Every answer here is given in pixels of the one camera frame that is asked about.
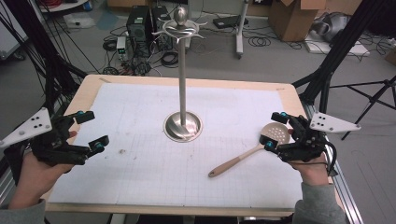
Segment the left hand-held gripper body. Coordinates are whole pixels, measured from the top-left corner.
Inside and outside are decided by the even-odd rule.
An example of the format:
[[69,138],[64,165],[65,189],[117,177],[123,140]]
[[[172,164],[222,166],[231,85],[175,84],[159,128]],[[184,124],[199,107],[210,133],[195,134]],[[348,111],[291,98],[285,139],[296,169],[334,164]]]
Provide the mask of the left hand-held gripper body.
[[69,145],[69,129],[65,117],[50,117],[46,107],[42,107],[32,117],[17,127],[3,140],[0,148],[7,148],[27,140],[39,161],[48,164],[83,165],[89,158],[89,147]]

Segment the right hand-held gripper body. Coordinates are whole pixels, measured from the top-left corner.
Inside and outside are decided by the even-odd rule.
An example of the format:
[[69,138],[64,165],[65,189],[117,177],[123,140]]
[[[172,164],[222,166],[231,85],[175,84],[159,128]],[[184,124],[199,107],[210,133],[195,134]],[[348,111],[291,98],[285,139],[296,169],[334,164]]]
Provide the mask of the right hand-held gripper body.
[[311,119],[306,119],[304,116],[289,116],[287,122],[280,123],[288,123],[291,126],[293,129],[291,137],[294,142],[276,148],[276,154],[284,162],[307,162],[319,157],[326,150],[326,146],[330,145],[324,137],[325,133],[343,133],[361,129],[359,124],[320,112],[315,112]]

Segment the beige slotted spoon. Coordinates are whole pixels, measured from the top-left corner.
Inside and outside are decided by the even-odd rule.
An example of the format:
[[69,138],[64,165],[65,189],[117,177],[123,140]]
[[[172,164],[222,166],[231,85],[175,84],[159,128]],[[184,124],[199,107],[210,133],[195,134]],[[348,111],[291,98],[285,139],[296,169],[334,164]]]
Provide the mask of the beige slotted spoon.
[[[261,135],[266,135],[272,139],[275,139],[278,142],[278,146],[287,144],[290,141],[290,134],[288,127],[285,126],[284,124],[277,123],[277,122],[271,122],[267,125],[265,125],[262,130],[261,130]],[[244,160],[248,156],[254,154],[255,152],[262,150],[263,145],[259,142],[257,146],[254,148],[244,152],[243,154],[224,162],[223,164],[219,165],[218,167],[214,168],[212,171],[208,173],[209,177],[216,177],[218,175],[223,174],[227,170],[231,169],[233,166],[235,166],[238,162]]]

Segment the steel utensil rack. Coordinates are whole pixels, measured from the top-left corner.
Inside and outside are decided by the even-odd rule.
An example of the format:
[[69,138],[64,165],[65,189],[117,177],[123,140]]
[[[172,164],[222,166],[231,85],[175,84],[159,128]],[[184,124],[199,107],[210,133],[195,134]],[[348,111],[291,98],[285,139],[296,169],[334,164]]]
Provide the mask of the steel utensil rack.
[[186,40],[199,35],[200,24],[188,19],[188,11],[177,7],[172,20],[163,21],[154,35],[167,35],[177,42],[179,111],[169,115],[163,124],[165,135],[179,143],[196,139],[203,130],[202,120],[187,110]]

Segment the person's right hand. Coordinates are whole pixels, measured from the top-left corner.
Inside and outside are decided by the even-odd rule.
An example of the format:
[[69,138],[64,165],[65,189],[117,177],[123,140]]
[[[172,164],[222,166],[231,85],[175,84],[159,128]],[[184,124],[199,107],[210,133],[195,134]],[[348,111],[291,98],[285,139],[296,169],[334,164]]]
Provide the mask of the person's right hand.
[[306,185],[325,186],[329,184],[327,161],[323,155],[308,162],[290,161],[289,165],[300,173]]

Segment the white grid mat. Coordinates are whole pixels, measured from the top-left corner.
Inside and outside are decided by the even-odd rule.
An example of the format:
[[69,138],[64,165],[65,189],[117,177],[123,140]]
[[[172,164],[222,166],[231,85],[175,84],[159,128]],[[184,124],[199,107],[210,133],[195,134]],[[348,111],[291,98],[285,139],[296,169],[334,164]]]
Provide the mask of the white grid mat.
[[257,146],[262,128],[284,109],[279,91],[187,89],[187,108],[203,122],[188,143],[169,139],[166,117],[179,108],[176,86],[105,83],[81,125],[79,146],[107,136],[105,151],[56,183],[52,203],[292,208],[301,178],[263,149],[216,177],[218,165]]

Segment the white cabinet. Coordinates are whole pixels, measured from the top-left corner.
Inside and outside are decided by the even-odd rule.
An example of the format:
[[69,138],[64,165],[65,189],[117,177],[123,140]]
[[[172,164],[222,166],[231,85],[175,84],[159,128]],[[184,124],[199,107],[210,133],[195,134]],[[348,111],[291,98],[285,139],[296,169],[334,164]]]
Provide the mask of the white cabinet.
[[23,40],[27,39],[26,33],[8,9],[4,0],[0,0],[0,60],[4,61],[11,56],[20,46],[17,38],[8,30],[12,28],[16,35]]

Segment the white flat board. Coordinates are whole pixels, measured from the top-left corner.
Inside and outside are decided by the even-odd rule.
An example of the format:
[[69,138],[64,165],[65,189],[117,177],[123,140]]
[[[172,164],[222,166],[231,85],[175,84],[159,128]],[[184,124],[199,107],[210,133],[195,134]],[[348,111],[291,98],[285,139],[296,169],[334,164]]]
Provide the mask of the white flat board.
[[363,46],[360,41],[356,41],[352,45],[342,44],[340,47],[331,46],[323,37],[317,35],[315,32],[310,32],[304,40],[304,45],[308,52],[315,54],[328,54],[333,49],[338,51],[345,51],[348,49],[348,56],[362,56],[368,57],[369,50]]

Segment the large cardboard box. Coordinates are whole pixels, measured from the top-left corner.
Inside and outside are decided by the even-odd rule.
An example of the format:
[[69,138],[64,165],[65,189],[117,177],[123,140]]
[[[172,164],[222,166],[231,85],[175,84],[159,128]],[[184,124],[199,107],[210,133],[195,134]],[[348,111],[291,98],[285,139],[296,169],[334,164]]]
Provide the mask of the large cardboard box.
[[303,41],[326,0],[273,0],[268,23],[285,42]]

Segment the black computer tower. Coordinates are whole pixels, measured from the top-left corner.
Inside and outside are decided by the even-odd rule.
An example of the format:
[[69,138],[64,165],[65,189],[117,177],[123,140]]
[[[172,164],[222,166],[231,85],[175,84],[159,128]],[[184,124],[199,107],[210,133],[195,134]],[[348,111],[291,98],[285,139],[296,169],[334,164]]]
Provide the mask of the black computer tower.
[[136,57],[150,55],[149,44],[152,40],[152,24],[149,6],[133,6],[126,22],[133,52]]
[[[151,9],[153,32],[158,33],[163,29],[165,21],[170,21],[171,18],[165,6],[156,6]],[[170,50],[173,48],[173,40],[169,35],[156,35],[155,40],[158,50]]]

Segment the black flat device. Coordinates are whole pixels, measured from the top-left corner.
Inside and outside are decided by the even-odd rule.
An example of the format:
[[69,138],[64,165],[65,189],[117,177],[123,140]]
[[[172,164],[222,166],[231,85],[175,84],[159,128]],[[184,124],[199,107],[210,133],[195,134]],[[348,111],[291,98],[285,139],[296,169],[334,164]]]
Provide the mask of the black flat device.
[[230,16],[224,18],[217,18],[213,20],[213,24],[218,29],[225,29],[225,28],[239,28],[240,27],[240,16]]

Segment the white round table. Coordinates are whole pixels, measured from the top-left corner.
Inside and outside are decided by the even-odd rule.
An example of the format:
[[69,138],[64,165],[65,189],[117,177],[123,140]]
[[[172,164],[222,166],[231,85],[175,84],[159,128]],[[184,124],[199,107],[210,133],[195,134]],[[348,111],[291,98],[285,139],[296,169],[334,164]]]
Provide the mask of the white round table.
[[37,0],[42,12],[58,12],[82,7],[89,0]]

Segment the small cardboard box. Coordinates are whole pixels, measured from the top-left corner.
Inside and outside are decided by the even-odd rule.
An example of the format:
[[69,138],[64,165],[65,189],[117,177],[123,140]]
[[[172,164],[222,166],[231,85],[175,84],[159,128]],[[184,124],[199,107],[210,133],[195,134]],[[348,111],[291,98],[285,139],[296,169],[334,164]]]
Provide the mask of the small cardboard box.
[[388,53],[385,60],[396,66],[396,48],[394,48]]

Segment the aluminium rail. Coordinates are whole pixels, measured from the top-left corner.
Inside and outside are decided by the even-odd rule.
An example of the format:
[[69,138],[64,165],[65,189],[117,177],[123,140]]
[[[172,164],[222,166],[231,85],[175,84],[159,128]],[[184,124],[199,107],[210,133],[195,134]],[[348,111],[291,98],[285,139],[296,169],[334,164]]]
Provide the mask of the aluminium rail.
[[335,160],[334,170],[337,172],[337,175],[333,176],[331,181],[335,185],[335,191],[338,195],[339,201],[346,212],[348,223],[364,224],[359,208],[355,203],[338,160]]

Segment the black frame strut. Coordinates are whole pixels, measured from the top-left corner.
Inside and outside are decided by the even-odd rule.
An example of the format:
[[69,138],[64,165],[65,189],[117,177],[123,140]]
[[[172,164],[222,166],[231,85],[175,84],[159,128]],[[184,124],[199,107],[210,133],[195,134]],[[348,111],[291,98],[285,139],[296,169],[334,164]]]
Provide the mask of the black frame strut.
[[325,113],[329,98],[332,76],[349,51],[363,34],[366,27],[377,17],[383,7],[390,0],[362,0],[355,13],[351,16],[346,28],[335,40],[331,50],[318,67],[307,77],[303,77],[292,83],[294,88],[307,85],[299,94],[303,105],[313,106],[319,97],[319,111]]

